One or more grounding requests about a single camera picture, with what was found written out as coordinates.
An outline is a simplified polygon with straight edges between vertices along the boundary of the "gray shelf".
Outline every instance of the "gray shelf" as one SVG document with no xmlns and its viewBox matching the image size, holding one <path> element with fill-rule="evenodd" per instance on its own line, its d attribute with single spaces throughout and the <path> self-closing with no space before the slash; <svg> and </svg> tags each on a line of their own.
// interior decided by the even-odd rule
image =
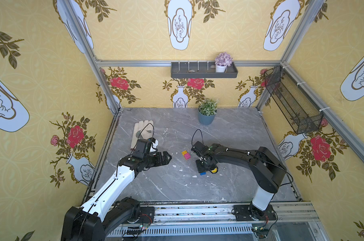
<svg viewBox="0 0 364 241">
<path fill-rule="evenodd" d="M 211 65 L 215 65 L 215 62 L 172 62 L 171 78 L 237 78 L 238 70 L 234 63 L 224 73 L 216 73 L 216 69 L 210 68 Z"/>
</svg>

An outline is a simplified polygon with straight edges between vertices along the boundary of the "zip tie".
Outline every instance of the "zip tie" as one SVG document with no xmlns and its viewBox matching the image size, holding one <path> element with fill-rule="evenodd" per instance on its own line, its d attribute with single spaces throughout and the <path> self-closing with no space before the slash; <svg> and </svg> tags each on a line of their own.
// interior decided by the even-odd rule
<svg viewBox="0 0 364 241">
<path fill-rule="evenodd" d="M 323 108 L 323 109 L 319 109 L 319 111 L 320 112 L 322 112 L 323 110 L 325 110 L 325 109 L 330 109 L 330 107 L 325 107 L 325 108 Z"/>
</svg>

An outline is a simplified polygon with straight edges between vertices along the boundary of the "black mesh basket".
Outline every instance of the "black mesh basket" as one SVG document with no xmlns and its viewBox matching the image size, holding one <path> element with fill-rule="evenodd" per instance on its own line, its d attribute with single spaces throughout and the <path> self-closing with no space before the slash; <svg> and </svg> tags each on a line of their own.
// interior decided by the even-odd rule
<svg viewBox="0 0 364 241">
<path fill-rule="evenodd" d="M 265 86 L 296 134 L 317 131 L 323 113 L 281 66 L 264 74 Z"/>
</svg>

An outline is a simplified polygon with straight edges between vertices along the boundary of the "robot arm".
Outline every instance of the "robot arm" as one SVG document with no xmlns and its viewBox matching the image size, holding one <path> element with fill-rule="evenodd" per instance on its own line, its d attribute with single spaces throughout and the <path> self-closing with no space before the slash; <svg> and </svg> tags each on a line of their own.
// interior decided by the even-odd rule
<svg viewBox="0 0 364 241">
<path fill-rule="evenodd" d="M 94 196 L 80 208 L 70 208 L 65 217 L 61 241 L 103 241 L 118 225 L 135 222 L 140 213 L 140 203 L 124 198 L 109 210 L 123 189 L 139 172 L 151 167 L 169 164 L 171 156 L 166 151 L 157 152 L 154 138 L 138 139 L 135 151 L 120 159 L 117 170 Z"/>
<path fill-rule="evenodd" d="M 258 150 L 238 150 L 220 144 L 208 147 L 196 142 L 191 150 L 199 156 L 199 160 L 195 162 L 200 173 L 218 170 L 218 162 L 250 169 L 259 185 L 252 204 L 262 212 L 278 192 L 286 173 L 285 166 L 266 147 L 260 147 Z"/>
</svg>

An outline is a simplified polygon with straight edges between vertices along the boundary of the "gray marble surface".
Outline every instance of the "gray marble surface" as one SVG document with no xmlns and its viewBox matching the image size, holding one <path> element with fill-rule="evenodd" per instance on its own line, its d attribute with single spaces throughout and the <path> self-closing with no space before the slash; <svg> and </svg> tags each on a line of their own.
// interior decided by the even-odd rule
<svg viewBox="0 0 364 241">
<path fill-rule="evenodd" d="M 219 163 L 216 174 L 199 175 L 190 151 L 191 137 L 201 129 L 204 144 L 219 143 L 237 149 L 258 149 L 265 146 L 274 154 L 273 145 L 255 108 L 220 108 L 209 126 L 198 122 L 195 108 L 125 108 L 119 120 L 107 159 L 102 167 L 96 190 L 111 177 L 120 158 L 130 153 L 134 124 L 141 120 L 154 121 L 154 138 L 158 150 L 168 151 L 172 160 L 167 166 L 154 167 L 139 173 L 118 197 L 132 197 L 140 201 L 211 201 L 247 202 L 257 190 L 252 171 L 239 166 Z M 200 133 L 194 142 L 201 140 Z M 187 150 L 191 158 L 185 160 L 181 152 Z M 276 201 L 296 200 L 289 185 L 282 186 L 274 196 Z"/>
</svg>

